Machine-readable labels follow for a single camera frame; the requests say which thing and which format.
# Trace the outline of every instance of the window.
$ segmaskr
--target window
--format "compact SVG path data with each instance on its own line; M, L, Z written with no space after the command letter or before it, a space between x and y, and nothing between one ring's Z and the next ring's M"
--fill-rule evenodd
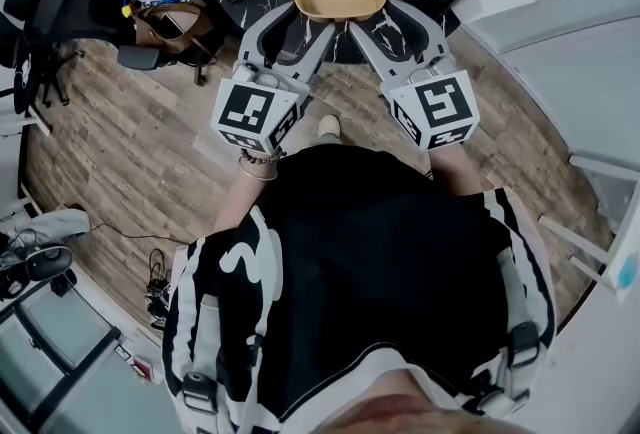
M39 431L119 336L75 290L34 287L0 312L0 399Z

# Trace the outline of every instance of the bracelet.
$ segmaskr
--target bracelet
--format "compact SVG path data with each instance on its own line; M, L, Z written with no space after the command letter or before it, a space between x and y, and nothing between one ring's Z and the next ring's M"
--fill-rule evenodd
M255 174L250 173L242 165L242 158L238 159L238 165L240 166L240 169L242 170L242 172L244 174L246 174L249 178L253 178L253 179L261 181L261 182L272 182L273 180L275 180L278 177L278 171L277 170L276 170L275 176L272 176L270 178L262 178L261 176L256 176Z
M274 155L273 157L258 158L258 157L254 157L252 155L249 155L249 152L247 150L245 150L244 148L242 149L242 151L240 151L240 155L241 155L242 159L247 160L251 164L258 164L258 165L275 164L278 160L280 160L280 159L282 159L282 158L287 156L286 152L281 151L280 153L278 153L277 155Z

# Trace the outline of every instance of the black desk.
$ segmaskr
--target black desk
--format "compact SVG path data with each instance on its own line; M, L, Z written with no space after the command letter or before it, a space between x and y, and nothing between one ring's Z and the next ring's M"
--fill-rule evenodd
M241 30L246 30L266 12L291 0L239 0L235 4L230 0L218 1L238 27ZM367 20L367 25L370 25L371 32L379 38L380 43L389 49L392 55L400 57L410 51L398 25L384 9ZM314 41L324 27L324 23L311 21L304 14L298 13L287 30L283 51L291 54L292 57L298 55L309 43ZM342 64L364 63L365 60L355 41L345 29L346 26L339 27L335 36L336 42L333 48L329 47L325 60Z

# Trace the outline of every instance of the black and white shirt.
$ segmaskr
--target black and white shirt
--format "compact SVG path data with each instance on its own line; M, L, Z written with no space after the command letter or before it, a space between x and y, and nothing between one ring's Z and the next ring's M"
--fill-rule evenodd
M480 374L504 388L501 265L547 354L548 260L513 192L453 197L387 153L337 145L278 170L237 229L176 254L163 360L185 430L308 433L400 368L447 408ZM185 404L191 371L217 384L215 414Z

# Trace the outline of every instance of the bag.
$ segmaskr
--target bag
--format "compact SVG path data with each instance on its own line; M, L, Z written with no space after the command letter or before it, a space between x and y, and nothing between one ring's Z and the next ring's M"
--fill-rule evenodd
M166 38L158 32L162 16L169 14L187 14L194 18L193 23L175 38ZM191 45L196 45L200 50L212 59L214 53L206 48L199 38L206 36L213 30L213 24L204 12L204 9L193 3L163 4L148 9L134 11L132 14L136 21L136 45L147 48L159 48L163 54L177 57Z

